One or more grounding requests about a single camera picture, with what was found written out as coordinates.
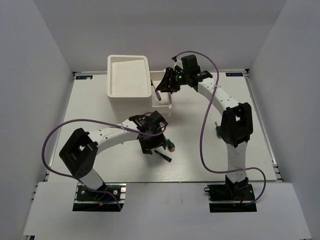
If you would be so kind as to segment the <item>white drawer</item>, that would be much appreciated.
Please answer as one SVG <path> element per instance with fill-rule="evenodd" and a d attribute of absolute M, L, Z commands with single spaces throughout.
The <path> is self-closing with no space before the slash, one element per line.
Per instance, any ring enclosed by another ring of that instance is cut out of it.
<path fill-rule="evenodd" d="M 161 100 L 157 98 L 155 89 L 160 84 L 161 80 L 164 77 L 165 72 L 162 71 L 151 71 L 150 80 L 152 81 L 151 93 L 152 93 L 152 108 L 155 111 L 160 112 L 161 114 L 169 113 L 172 108 L 172 98 L 171 95 L 167 92 L 158 91 L 158 95 Z"/>

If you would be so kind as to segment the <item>white drawer cabinet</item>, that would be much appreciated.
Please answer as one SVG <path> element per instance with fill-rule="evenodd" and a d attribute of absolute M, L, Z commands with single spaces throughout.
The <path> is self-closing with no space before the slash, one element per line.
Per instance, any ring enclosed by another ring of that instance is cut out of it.
<path fill-rule="evenodd" d="M 143 55 L 109 55 L 107 96 L 119 122 L 149 112 L 152 89 L 148 59 Z"/>

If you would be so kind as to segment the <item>green stubby phillips screwdriver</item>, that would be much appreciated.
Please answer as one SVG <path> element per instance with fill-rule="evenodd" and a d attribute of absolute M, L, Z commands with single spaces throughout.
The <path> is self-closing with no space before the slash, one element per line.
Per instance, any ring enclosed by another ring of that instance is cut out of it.
<path fill-rule="evenodd" d="M 168 150 L 170 152 L 173 152 L 175 150 L 175 144 L 169 138 L 165 138 L 165 142 L 166 142 Z"/>

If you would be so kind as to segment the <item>blue handled screwdriver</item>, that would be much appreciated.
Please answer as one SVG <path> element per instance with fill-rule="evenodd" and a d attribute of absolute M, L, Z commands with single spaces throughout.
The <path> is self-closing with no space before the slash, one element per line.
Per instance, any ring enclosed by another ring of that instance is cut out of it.
<path fill-rule="evenodd" d="M 159 92 L 156 90 L 156 87 L 155 87 L 155 85 L 154 85 L 153 81 L 151 80 L 150 82 L 151 82 L 151 86 L 152 86 L 152 87 L 153 87 L 153 89 L 154 89 L 154 93 L 155 93 L 155 96 L 156 96 L 157 100 L 158 100 L 158 101 L 161 101 L 161 100 L 162 100 L 162 98 L 161 98 L 161 96 L 160 96 Z"/>

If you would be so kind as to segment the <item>black precision screwdriver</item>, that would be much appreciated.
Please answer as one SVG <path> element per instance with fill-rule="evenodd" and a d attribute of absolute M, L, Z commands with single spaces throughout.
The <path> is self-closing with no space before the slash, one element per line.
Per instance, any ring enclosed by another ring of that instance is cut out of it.
<path fill-rule="evenodd" d="M 161 157 L 162 157 L 164 160 L 166 160 L 167 162 L 170 163 L 170 162 L 172 161 L 172 158 L 171 158 L 171 157 L 169 157 L 169 156 L 161 153 L 160 151 L 154 150 L 154 152 L 155 152 L 157 155 L 161 156 Z"/>

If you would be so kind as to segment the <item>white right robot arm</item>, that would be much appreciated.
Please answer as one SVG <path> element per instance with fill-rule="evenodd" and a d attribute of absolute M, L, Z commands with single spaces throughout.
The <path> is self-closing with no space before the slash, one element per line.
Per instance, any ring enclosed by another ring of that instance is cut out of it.
<path fill-rule="evenodd" d="M 181 86 L 189 86 L 209 101 L 209 107 L 221 115 L 220 137 L 227 148 L 226 195 L 236 200 L 244 193 L 242 184 L 248 183 L 246 173 L 246 148 L 253 133 L 251 105 L 240 103 L 228 95 L 219 85 L 219 80 L 207 70 L 202 71 L 194 54 L 181 58 L 182 66 L 167 67 L 156 90 L 176 93 Z"/>

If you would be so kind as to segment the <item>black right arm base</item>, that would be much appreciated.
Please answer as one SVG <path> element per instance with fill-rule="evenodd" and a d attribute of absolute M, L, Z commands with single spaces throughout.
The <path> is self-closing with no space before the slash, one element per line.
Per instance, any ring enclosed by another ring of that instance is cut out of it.
<path fill-rule="evenodd" d="M 257 212 L 253 186 L 246 183 L 235 189 L 231 182 L 209 184 L 204 189 L 208 195 L 210 213 L 255 213 Z"/>

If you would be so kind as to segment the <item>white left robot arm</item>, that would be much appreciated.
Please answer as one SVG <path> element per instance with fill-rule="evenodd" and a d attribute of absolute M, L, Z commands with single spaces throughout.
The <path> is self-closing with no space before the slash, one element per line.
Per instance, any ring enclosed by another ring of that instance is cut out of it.
<path fill-rule="evenodd" d="M 150 115 L 134 115 L 119 124 L 107 124 L 96 131 L 76 129 L 59 152 L 59 157 L 71 176 L 88 188 L 88 193 L 99 200 L 105 196 L 103 179 L 94 169 L 97 155 L 114 146 L 138 140 L 143 154 L 152 149 L 166 148 L 163 130 L 168 123 L 158 112 Z"/>

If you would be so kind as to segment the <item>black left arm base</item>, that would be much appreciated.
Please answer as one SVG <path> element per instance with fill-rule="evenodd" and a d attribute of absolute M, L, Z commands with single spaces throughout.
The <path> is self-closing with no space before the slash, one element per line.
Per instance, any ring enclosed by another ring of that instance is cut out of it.
<path fill-rule="evenodd" d="M 126 198 L 125 183 L 105 183 L 98 192 L 78 184 L 73 201 L 73 212 L 120 212 Z"/>

